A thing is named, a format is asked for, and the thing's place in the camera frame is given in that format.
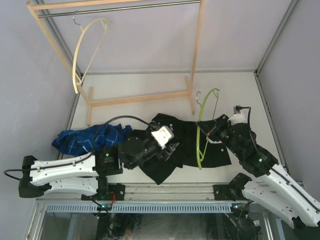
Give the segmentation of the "black shirt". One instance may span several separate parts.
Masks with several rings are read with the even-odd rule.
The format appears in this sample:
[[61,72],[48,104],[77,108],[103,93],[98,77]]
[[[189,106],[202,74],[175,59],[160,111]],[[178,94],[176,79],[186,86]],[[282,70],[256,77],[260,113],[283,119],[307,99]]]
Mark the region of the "black shirt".
[[[157,185],[162,184],[176,168],[184,166],[198,167],[196,157],[197,125],[194,121],[180,120],[174,116],[158,113],[153,122],[168,126],[174,134],[171,143],[179,143],[176,150],[166,161],[159,160],[153,156],[138,167],[151,178]],[[201,162],[203,168],[218,168],[231,164],[227,148],[221,143],[207,143],[206,136],[202,133],[199,137],[199,148],[206,148],[204,160]]]

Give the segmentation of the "green hanger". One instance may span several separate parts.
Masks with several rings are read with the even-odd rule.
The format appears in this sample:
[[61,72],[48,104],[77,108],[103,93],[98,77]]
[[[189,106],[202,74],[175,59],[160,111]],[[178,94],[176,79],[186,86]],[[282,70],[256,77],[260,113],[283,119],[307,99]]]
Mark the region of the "green hanger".
[[[198,122],[199,123],[202,122],[205,106],[206,106],[207,100],[208,100],[208,98],[209,98],[209,96],[211,94],[213,94],[215,99],[216,99],[215,105],[214,105],[214,110],[213,110],[213,115],[212,115],[212,120],[214,119],[215,113],[216,113],[216,109],[217,109],[217,105],[218,105],[218,101],[219,101],[219,91],[220,90],[218,88],[211,89],[207,93],[207,95],[205,96],[205,98],[204,98],[202,103],[200,103],[199,100],[198,100],[198,94],[200,94],[201,92],[198,91],[196,93],[196,102],[200,106],[200,111],[199,111],[199,115],[198,115]],[[203,151],[201,151],[201,149],[200,149],[200,135],[201,135],[201,133],[206,137],[206,142],[205,142]],[[205,123],[201,123],[200,125],[197,124],[195,154],[196,154],[196,161],[197,161],[197,166],[198,166],[199,170],[202,170],[202,168],[203,168],[202,162],[205,159],[205,155],[206,155],[206,151],[207,151],[207,146],[208,146],[208,142],[209,142],[209,140],[208,140],[209,139],[208,138],[208,134],[209,133],[210,133],[210,130],[209,130],[208,126],[205,125]]]

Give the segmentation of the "wooden clothes rack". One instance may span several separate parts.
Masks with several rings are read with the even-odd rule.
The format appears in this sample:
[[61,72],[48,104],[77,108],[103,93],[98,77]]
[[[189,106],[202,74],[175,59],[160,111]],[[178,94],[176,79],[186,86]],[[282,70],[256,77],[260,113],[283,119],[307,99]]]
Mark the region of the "wooden clothes rack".
[[196,66],[204,18],[203,0],[30,0],[27,9],[72,83],[81,23],[106,14],[112,24],[105,72],[87,74],[78,87],[72,127],[85,128],[118,115],[150,120],[157,113],[197,117]]

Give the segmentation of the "blue plaid shirt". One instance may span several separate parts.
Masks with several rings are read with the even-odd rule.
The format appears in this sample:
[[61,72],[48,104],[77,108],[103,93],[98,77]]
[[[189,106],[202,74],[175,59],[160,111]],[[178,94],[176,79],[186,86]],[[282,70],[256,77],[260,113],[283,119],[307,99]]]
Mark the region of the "blue plaid shirt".
[[130,125],[94,125],[80,130],[65,130],[51,145],[64,155],[81,156],[123,142],[133,129]]

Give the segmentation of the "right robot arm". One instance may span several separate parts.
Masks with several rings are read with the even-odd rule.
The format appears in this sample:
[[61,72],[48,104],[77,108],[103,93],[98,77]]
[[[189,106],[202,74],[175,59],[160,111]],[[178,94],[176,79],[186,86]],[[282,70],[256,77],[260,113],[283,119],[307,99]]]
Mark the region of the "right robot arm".
[[242,114],[223,114],[214,120],[198,121],[197,127],[207,138],[221,142],[238,159],[242,168],[256,180],[268,184],[264,189],[245,174],[229,184],[230,195],[237,200],[252,200],[291,228],[320,227],[320,203],[307,193],[284,169],[278,160],[256,143],[256,135]]

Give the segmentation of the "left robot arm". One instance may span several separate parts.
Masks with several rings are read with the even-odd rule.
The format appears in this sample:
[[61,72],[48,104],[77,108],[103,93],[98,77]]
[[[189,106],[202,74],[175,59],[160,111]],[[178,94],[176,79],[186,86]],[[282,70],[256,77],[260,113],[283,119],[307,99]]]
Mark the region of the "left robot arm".
[[167,161],[179,142],[129,137],[115,146],[95,153],[56,161],[40,161],[27,155],[22,162],[22,178],[18,194],[31,199],[49,193],[75,193],[98,200],[109,196],[108,176],[120,175],[123,169],[132,170],[157,157]]

